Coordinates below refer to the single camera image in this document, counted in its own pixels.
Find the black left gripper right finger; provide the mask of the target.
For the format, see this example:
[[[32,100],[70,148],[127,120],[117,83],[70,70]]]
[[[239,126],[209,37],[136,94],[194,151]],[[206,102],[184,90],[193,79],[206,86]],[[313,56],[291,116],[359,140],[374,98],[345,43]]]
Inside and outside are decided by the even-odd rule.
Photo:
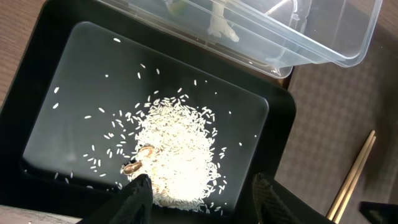
[[[334,224],[263,173],[252,180],[252,197],[260,224]]]

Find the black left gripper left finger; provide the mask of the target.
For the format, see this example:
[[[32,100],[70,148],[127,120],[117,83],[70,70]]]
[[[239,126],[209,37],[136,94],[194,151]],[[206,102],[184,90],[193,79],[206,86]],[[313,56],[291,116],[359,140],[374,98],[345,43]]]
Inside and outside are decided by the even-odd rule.
[[[152,182],[141,174],[77,224],[147,224],[153,203]]]

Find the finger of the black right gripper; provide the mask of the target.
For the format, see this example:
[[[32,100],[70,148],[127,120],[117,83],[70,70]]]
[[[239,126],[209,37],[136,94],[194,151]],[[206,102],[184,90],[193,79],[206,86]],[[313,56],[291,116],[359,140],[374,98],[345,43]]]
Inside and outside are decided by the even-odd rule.
[[[398,224],[395,204],[361,202],[359,211],[371,224]]]

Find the white wrapper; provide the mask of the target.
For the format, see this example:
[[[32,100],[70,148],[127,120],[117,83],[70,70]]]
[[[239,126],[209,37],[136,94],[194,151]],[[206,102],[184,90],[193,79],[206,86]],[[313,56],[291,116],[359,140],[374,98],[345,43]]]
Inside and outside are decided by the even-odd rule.
[[[212,5],[212,15],[210,18],[210,25],[207,29],[208,35],[213,35],[215,37],[221,38],[225,35],[227,38],[233,42],[238,42],[239,37],[235,31],[228,25],[224,17],[224,9],[227,0],[219,0],[218,2],[213,2]]]

